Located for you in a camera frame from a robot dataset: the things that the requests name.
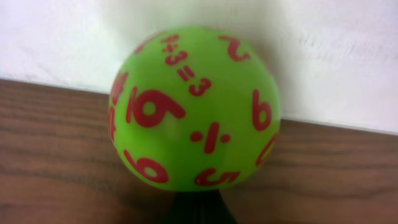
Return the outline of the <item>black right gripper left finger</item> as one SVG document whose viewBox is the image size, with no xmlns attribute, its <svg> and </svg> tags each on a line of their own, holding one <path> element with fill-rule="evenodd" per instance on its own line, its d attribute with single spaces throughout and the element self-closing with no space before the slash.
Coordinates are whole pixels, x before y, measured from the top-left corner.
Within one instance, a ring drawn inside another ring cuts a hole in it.
<svg viewBox="0 0 398 224">
<path fill-rule="evenodd" d="M 160 224 L 197 224 L 198 198 L 196 192 L 178 192 L 175 194 L 173 202 L 161 218 Z"/>
</svg>

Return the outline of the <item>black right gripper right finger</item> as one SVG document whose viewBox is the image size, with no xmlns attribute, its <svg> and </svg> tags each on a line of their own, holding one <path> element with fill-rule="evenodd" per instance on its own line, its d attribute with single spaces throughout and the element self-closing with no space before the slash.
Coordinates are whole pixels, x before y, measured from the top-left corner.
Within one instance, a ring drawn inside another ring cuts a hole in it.
<svg viewBox="0 0 398 224">
<path fill-rule="evenodd" d="M 201 193 L 198 222 L 199 224 L 238 224 L 219 190 Z"/>
</svg>

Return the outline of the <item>green polyhedral die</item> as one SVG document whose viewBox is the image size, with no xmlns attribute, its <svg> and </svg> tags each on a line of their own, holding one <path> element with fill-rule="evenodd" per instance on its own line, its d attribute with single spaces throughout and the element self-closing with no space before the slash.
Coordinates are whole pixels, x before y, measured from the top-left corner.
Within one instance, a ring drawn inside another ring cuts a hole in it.
<svg viewBox="0 0 398 224">
<path fill-rule="evenodd" d="M 276 82 L 251 44 L 204 27 L 166 30 L 142 43 L 109 95 L 118 156 L 164 190 L 244 181 L 265 163 L 280 121 Z"/>
</svg>

